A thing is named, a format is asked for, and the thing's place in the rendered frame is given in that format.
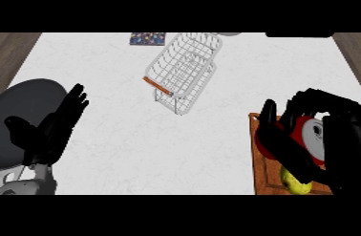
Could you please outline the brown wooden cutting board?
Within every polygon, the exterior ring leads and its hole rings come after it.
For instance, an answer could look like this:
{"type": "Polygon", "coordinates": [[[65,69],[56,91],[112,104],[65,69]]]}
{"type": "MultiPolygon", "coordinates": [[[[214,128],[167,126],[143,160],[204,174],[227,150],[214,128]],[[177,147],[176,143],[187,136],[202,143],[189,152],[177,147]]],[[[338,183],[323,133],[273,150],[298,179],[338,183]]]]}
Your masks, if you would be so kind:
{"type": "Polygon", "coordinates": [[[257,195],[289,195],[280,181],[280,163],[264,157],[258,150],[255,131],[258,129],[258,113],[249,113],[251,153],[254,169],[254,190],[257,195]]]}

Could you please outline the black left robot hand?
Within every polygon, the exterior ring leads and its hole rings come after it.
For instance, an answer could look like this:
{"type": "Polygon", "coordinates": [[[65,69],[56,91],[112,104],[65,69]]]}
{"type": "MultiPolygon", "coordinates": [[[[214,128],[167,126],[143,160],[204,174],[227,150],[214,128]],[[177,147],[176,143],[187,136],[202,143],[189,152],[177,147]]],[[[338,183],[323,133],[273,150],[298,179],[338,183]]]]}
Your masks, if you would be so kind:
{"type": "Polygon", "coordinates": [[[59,107],[44,117],[39,126],[24,118],[9,116],[5,119],[11,131],[12,144],[24,150],[22,164],[53,165],[62,156],[75,125],[89,105],[84,86],[77,84],[67,94],[59,107]]]}

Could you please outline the dark grey round pan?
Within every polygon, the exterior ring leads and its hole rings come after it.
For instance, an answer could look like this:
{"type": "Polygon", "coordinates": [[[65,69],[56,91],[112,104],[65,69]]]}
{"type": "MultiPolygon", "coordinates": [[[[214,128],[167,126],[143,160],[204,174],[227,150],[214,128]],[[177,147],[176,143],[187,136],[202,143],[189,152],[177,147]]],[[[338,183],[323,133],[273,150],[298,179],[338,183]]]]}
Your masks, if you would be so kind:
{"type": "Polygon", "coordinates": [[[21,82],[0,94],[0,169],[21,165],[24,158],[22,149],[12,144],[5,119],[16,116],[37,126],[65,96],[62,85],[44,78],[21,82]]]}

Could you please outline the dark patterned square mat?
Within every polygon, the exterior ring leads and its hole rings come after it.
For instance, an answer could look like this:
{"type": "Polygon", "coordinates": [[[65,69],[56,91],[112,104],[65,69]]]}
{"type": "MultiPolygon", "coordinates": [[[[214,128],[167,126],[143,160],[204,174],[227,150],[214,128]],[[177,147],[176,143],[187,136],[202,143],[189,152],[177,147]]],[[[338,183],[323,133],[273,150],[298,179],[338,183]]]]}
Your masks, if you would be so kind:
{"type": "Polygon", "coordinates": [[[165,37],[165,32],[133,32],[130,37],[130,44],[142,46],[164,46],[165,37]]]}

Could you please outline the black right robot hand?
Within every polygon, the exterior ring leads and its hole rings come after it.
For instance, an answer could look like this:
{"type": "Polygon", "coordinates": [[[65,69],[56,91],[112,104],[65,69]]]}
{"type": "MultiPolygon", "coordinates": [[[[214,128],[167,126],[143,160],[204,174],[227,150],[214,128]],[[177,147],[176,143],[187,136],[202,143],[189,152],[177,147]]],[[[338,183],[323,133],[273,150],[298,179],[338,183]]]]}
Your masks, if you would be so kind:
{"type": "Polygon", "coordinates": [[[277,104],[267,99],[258,121],[258,143],[298,181],[323,183],[339,196],[361,195],[361,104],[310,88],[288,100],[280,118],[277,104]],[[324,169],[302,134],[307,124],[301,120],[314,120],[317,113],[327,113],[320,141],[324,169]]]}

